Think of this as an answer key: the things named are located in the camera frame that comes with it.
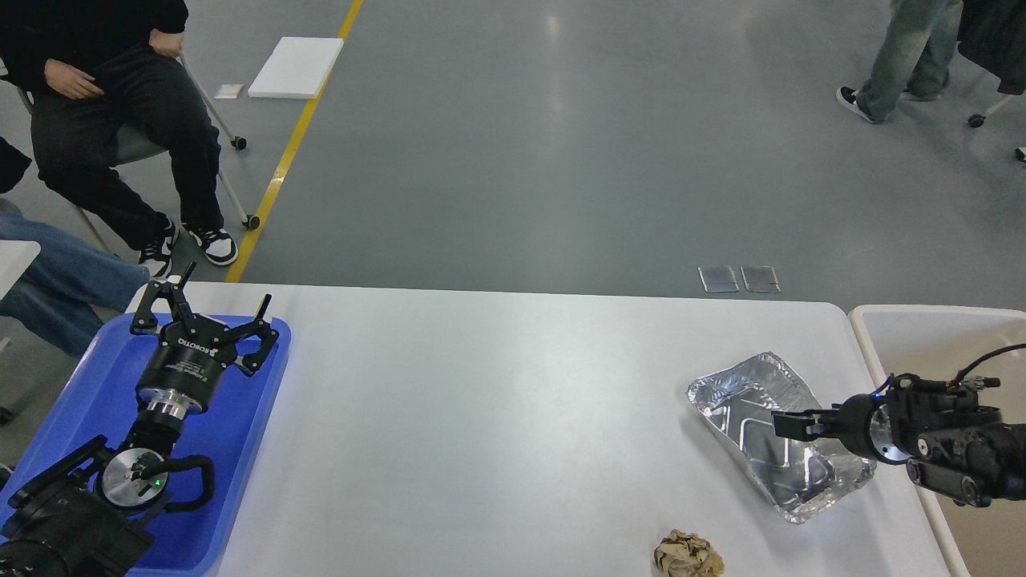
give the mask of white container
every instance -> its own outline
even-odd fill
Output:
[[[948,380],[987,352],[1026,342],[1026,313],[1017,310],[867,305],[849,318],[878,384],[890,373]],[[1005,423],[1026,423],[1026,351],[999,355],[973,375],[1001,380],[1000,388],[980,395],[981,405],[999,408]],[[975,577],[1020,574],[1026,567],[1026,548],[1019,544],[1026,535],[1026,503],[995,500],[977,509],[924,490],[919,498],[952,575],[969,575],[966,566]]]

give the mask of sneaker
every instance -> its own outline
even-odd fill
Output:
[[[941,94],[940,92],[938,92],[936,94],[931,94],[929,97],[917,97],[912,93],[912,90],[905,88],[904,90],[901,91],[901,98],[902,100],[911,101],[914,103],[932,103],[934,101],[941,100]]]
[[[171,271],[171,246],[179,237],[179,229],[174,227],[174,223],[167,215],[164,215],[164,219],[167,226],[161,236],[148,242],[139,254],[139,264],[145,266],[152,277],[167,276]]]
[[[859,95],[858,90],[847,86],[841,86],[840,88],[837,88],[837,93],[835,95],[837,97],[837,102],[839,102],[842,107],[858,114],[866,122],[869,122],[870,124],[879,124],[878,121],[873,120],[868,114],[863,112],[862,109],[859,108],[859,103],[855,102],[856,97]]]
[[[235,241],[228,235],[228,231],[223,228],[203,229],[182,225],[189,234],[196,240],[200,251],[210,261],[219,267],[225,267],[235,262],[239,256],[239,249],[235,246]]]

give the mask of crumpled brown paper ball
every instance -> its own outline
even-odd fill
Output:
[[[669,577],[720,577],[724,571],[723,557],[709,541],[676,529],[656,547],[655,563]]]

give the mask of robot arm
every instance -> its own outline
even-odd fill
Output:
[[[909,478],[955,500],[986,507],[993,499],[1026,499],[1026,425],[1002,422],[1000,410],[981,406],[979,391],[997,379],[965,375],[929,381],[892,375],[871,394],[857,394],[832,409],[774,414],[778,436],[796,440],[837,438],[845,449],[887,464],[905,464]]]
[[[203,455],[171,458],[189,415],[205,413],[225,371],[259,371],[278,339],[264,319],[265,296],[253,319],[230,328],[192,312],[180,282],[151,281],[130,332],[155,335],[157,347],[135,386],[139,413],[117,450],[96,436],[26,484],[8,504],[14,514],[0,529],[0,577],[120,577],[154,542],[146,526],[161,512],[197,509],[213,495],[213,463]],[[170,322],[158,326],[152,307],[166,300]],[[256,351],[236,345],[255,336]],[[202,493],[171,502],[169,475],[202,474]]]

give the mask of hand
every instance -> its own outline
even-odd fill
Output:
[[[98,99],[104,95],[104,91],[92,83],[95,78],[61,61],[53,59],[46,61],[43,74],[50,88],[73,101]]]
[[[162,56],[176,59],[182,55],[182,38],[184,36],[184,32],[167,34],[155,28],[150,31],[150,47]]]

